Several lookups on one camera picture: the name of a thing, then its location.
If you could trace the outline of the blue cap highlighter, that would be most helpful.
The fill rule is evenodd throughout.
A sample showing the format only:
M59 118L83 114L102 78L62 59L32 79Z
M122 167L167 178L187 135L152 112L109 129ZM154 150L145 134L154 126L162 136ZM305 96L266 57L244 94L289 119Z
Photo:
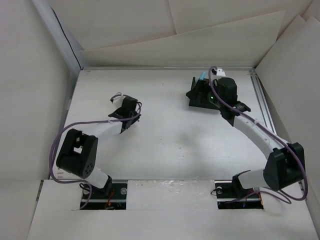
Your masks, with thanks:
M203 81L206 77L206 72L202 72L198 80Z

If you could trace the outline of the black slotted organizer container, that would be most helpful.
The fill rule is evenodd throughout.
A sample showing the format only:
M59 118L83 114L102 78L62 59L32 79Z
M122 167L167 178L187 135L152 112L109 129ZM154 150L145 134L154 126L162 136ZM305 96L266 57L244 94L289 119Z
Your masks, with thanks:
M203 109L218 110L214 104L216 96L213 94L209 79L196 79L193 77L190 91L186 93L189 98L189 106Z

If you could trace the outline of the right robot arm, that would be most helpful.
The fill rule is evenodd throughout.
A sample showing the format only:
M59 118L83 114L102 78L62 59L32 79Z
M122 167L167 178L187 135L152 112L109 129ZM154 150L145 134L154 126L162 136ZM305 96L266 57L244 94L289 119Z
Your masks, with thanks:
M218 110L233 128L242 132L262 152L263 166L247 169L232 178L231 191L243 197L253 188L280 191L306 179L304 148L298 142L280 138L251 114L251 109L239 101L237 84L229 77L214 80L193 78L186 93L192 107Z

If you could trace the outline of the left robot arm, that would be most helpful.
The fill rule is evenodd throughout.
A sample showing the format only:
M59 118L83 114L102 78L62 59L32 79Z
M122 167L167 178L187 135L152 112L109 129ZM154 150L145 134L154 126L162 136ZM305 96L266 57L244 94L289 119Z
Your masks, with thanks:
M112 178L96 166L98 144L129 129L139 120L142 107L136 98L119 93L110 101L118 101L120 106L108 119L88 122L83 130L67 131L55 162L59 169L85 180L103 199L111 194Z

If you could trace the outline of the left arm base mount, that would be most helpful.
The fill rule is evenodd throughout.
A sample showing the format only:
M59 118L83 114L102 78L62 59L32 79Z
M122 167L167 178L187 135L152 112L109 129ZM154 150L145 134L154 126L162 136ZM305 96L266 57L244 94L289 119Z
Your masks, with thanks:
M82 195L81 210L126 210L128 181L116 180L107 187L106 191L92 187L91 197L88 184L80 183Z

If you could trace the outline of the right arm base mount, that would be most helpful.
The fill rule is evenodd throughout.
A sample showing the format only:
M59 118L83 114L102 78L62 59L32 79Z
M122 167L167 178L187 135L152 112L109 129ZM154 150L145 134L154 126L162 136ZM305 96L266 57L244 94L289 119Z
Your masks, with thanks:
M253 188L244 189L240 184L239 176L244 172L232 177L232 180L216 180L214 189L210 192L216 197L219 210L263 210L263 202L259 193L254 193Z

